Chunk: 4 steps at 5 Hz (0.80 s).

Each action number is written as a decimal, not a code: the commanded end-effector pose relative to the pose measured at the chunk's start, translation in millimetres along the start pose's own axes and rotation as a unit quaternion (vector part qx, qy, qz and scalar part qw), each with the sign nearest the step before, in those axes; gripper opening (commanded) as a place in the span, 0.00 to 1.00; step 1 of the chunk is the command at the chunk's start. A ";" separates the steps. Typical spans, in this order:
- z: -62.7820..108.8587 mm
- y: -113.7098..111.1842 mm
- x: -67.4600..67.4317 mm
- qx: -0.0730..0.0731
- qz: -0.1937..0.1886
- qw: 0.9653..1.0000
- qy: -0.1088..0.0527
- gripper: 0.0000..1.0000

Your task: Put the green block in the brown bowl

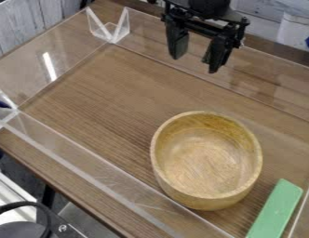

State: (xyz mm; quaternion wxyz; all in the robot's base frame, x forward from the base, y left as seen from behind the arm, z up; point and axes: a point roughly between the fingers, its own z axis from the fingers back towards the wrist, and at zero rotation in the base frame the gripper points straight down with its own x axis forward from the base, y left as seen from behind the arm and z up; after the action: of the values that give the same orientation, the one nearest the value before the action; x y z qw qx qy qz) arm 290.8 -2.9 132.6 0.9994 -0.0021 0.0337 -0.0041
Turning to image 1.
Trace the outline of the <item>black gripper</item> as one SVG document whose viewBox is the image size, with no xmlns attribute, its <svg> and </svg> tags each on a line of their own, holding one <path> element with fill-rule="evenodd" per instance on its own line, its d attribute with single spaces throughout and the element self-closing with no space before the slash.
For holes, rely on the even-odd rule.
<svg viewBox="0 0 309 238">
<path fill-rule="evenodd" d="M 229 0 L 163 0 L 161 21 L 165 25 L 168 52 L 177 60 L 187 52 L 189 34 L 197 33 L 212 38 L 201 62 L 208 73 L 216 73 L 227 63 L 232 47 L 244 39 L 247 17 L 231 7 Z"/>
</svg>

